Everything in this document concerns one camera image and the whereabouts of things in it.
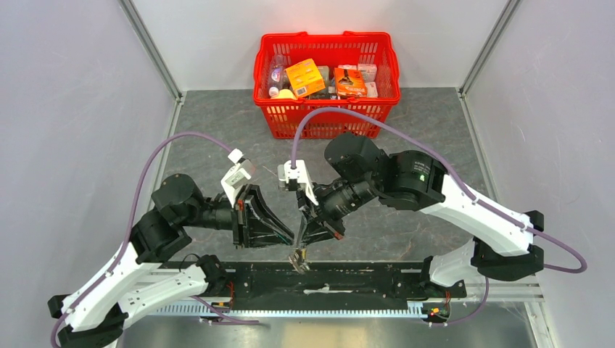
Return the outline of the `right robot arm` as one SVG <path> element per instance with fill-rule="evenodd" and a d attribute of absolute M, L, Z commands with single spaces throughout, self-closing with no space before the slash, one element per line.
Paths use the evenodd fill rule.
<path fill-rule="evenodd" d="M 387 154 L 365 136 L 343 133 L 328 144 L 325 158 L 338 174 L 328 184 L 314 182 L 300 159 L 279 169 L 282 186 L 296 192 L 302 213 L 292 257 L 297 270 L 305 269 L 308 245 L 342 239 L 344 218 L 373 200 L 397 211 L 443 219 L 470 233 L 471 240 L 463 246 L 424 260 L 418 286 L 429 297 L 466 278 L 517 281 L 545 267 L 544 251 L 534 244 L 531 232 L 543 227 L 540 212 L 503 208 L 455 182 L 452 173 L 427 153 Z"/>

